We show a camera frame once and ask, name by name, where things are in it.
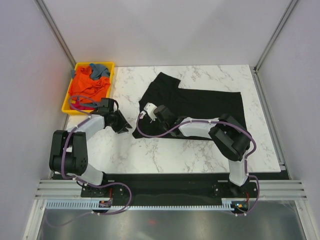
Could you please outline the black t-shirt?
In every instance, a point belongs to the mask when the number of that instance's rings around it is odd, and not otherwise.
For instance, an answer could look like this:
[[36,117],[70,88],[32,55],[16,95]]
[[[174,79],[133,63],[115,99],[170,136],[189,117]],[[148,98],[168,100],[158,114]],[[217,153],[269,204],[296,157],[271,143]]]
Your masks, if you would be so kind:
[[229,114],[246,128],[243,100],[240,92],[179,88],[181,81],[160,72],[139,101],[139,110],[146,104],[166,106],[177,117],[214,119]]

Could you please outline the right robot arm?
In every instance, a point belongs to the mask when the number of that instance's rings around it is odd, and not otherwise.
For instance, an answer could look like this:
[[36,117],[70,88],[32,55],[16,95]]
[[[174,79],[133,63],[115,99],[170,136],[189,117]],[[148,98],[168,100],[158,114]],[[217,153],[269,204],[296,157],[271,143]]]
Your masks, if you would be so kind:
[[246,154],[252,136],[245,128],[228,114],[214,119],[195,119],[177,117],[172,113],[156,113],[160,126],[173,137],[204,138],[212,140],[221,154],[228,159],[229,191],[235,197],[247,191],[248,171]]

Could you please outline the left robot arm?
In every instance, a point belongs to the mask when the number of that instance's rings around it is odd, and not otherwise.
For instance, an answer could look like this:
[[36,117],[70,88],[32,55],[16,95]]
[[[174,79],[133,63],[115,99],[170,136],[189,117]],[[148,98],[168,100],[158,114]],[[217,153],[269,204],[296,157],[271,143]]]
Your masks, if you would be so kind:
[[56,130],[52,136],[49,168],[64,179],[75,179],[92,185],[99,197],[106,196],[110,185],[104,173],[89,164],[87,141],[99,131],[110,127],[117,134],[127,133],[132,126],[120,110],[91,112],[82,122],[68,130]]

